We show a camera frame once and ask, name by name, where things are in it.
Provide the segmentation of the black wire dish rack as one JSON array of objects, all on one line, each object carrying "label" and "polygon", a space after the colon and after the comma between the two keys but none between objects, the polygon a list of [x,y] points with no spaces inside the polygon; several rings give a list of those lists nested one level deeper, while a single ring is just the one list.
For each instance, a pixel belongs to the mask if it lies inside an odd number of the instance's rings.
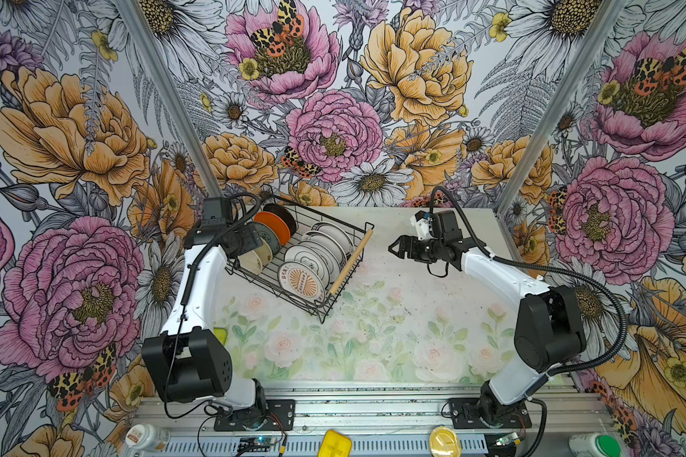
[{"label": "black wire dish rack", "polygon": [[271,192],[253,228],[263,246],[232,260],[227,272],[324,323],[364,258],[375,225],[355,225]]}]

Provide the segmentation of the white plate ring pattern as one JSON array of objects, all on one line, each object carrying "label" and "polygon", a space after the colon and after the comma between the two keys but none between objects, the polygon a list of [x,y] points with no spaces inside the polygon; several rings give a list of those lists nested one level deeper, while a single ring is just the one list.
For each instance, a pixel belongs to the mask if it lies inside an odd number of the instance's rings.
[{"label": "white plate ring pattern", "polygon": [[296,245],[287,249],[286,262],[296,262],[312,270],[324,286],[330,283],[330,273],[323,258],[312,248]]}]

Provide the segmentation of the white plate orange sunburst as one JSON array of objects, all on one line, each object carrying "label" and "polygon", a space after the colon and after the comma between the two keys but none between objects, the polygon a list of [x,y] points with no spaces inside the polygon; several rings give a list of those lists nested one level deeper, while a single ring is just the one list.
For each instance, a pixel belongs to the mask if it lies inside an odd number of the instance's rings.
[{"label": "white plate orange sunburst", "polygon": [[320,302],[325,297],[325,289],[320,278],[300,263],[283,263],[278,269],[277,278],[284,291],[302,299]]}]

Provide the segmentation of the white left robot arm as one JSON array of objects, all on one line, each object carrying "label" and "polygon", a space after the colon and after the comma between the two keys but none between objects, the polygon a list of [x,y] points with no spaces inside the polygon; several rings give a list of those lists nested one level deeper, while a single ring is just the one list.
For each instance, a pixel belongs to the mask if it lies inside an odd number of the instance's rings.
[{"label": "white left robot arm", "polygon": [[213,332],[229,257],[260,245],[240,223],[200,223],[184,241],[184,270],[170,316],[141,355],[164,404],[206,401],[239,421],[268,411],[259,381],[234,371],[232,356]]}]

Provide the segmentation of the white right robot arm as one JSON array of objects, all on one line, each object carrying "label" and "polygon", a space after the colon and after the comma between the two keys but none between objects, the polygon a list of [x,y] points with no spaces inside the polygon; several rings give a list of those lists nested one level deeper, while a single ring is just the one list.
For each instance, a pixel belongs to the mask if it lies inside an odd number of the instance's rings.
[{"label": "white right robot arm", "polygon": [[402,235],[388,247],[400,259],[426,265],[438,261],[476,278],[516,309],[516,355],[480,390],[479,419],[498,427],[525,406],[553,370],[581,353],[586,339],[577,295],[535,279],[486,248],[478,238],[420,240]]}]

